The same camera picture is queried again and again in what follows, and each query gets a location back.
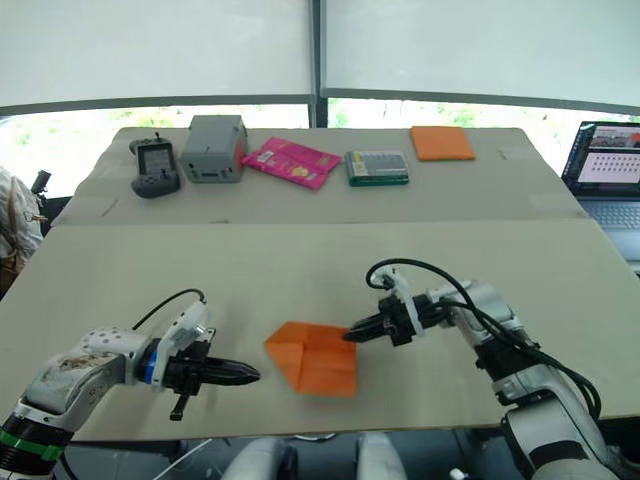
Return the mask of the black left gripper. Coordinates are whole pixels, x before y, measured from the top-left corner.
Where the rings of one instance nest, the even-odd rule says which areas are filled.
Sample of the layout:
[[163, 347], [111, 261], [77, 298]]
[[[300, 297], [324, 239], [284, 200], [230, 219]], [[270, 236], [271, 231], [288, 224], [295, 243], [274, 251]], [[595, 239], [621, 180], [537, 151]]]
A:
[[[216, 334], [215, 328], [207, 328], [189, 346], [169, 358], [166, 367], [166, 387], [178, 396], [169, 414], [170, 421], [181, 421], [191, 397], [199, 392], [206, 359]], [[216, 386], [243, 386], [261, 379], [253, 366], [236, 360], [208, 358], [206, 383]]]

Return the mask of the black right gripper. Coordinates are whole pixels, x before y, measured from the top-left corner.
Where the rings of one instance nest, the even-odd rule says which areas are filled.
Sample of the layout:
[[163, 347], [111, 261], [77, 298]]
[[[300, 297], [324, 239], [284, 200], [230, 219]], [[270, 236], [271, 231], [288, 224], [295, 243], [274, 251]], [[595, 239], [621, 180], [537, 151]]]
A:
[[394, 347], [408, 344], [416, 334], [405, 304], [395, 296], [378, 302], [379, 313], [357, 321], [342, 339], [364, 343], [388, 336]]

